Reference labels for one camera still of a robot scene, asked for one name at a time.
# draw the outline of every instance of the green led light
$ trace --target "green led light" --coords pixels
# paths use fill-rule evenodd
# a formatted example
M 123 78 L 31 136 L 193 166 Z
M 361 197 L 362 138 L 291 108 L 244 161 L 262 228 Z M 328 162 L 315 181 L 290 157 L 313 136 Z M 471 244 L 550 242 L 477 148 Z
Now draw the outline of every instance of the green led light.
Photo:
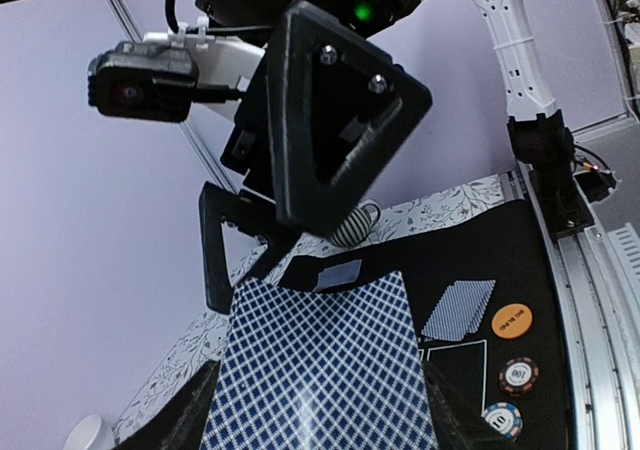
M 366 3 L 358 3 L 353 9 L 356 18 L 361 22 L 370 22 L 373 20 L 373 9 Z

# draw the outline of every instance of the white robot arm segment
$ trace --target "white robot arm segment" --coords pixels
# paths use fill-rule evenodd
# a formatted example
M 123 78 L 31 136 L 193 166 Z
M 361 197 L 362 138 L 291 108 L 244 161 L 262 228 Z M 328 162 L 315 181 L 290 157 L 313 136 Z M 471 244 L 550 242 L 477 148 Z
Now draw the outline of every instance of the white robot arm segment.
M 507 92 L 507 112 L 517 121 L 558 110 L 542 70 L 523 0 L 473 0 L 493 39 Z

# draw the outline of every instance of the poker chip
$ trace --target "poker chip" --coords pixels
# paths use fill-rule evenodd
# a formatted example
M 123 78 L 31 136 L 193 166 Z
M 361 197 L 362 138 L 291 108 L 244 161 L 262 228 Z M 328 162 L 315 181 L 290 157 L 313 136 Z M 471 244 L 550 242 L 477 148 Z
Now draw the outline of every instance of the poker chip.
M 498 375 L 500 390 L 512 397 L 526 395 L 540 376 L 540 368 L 527 357 L 509 360 Z
M 482 418 L 509 441 L 522 432 L 520 410 L 510 403 L 494 403 L 482 412 Z
M 491 321 L 493 333 L 505 340 L 522 337 L 533 324 L 531 309 L 521 303 L 513 303 L 502 307 Z

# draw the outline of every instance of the camera lens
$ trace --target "camera lens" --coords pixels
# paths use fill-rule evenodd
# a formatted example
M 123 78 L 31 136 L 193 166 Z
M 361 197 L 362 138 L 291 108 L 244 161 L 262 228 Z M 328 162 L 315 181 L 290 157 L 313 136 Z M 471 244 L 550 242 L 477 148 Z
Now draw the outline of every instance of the camera lens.
M 135 83 L 120 83 L 115 88 L 116 102 L 126 107 L 134 107 L 144 100 L 144 91 Z

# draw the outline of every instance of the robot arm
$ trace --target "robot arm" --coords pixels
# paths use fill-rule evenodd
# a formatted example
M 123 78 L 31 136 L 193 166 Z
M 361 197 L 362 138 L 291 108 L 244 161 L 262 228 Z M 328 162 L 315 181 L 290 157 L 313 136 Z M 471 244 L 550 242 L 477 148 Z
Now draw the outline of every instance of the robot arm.
M 507 93 L 507 113 L 516 121 L 549 118 L 558 111 L 542 76 L 523 0 L 473 0 L 486 19 Z
M 524 0 L 473 0 L 487 22 L 507 97 L 511 146 L 531 164 L 532 181 L 550 233 L 593 223 L 573 179 L 573 136 L 547 85 Z
M 181 122 L 200 103 L 235 125 L 221 161 L 245 189 L 207 184 L 200 198 L 210 308 L 228 313 L 233 293 L 222 222 L 265 237 L 243 278 L 266 277 L 302 232 L 326 237 L 340 225 L 429 110 L 428 89 L 366 40 L 422 1 L 196 0 L 208 17 L 195 29 L 149 33 L 91 62 L 89 104 L 105 115 Z M 551 233 L 575 231 L 590 215 L 572 178 L 573 138 L 523 1 L 474 2 L 500 61 L 515 156 L 534 168 Z M 214 28 L 254 24 L 269 35 L 243 41 Z

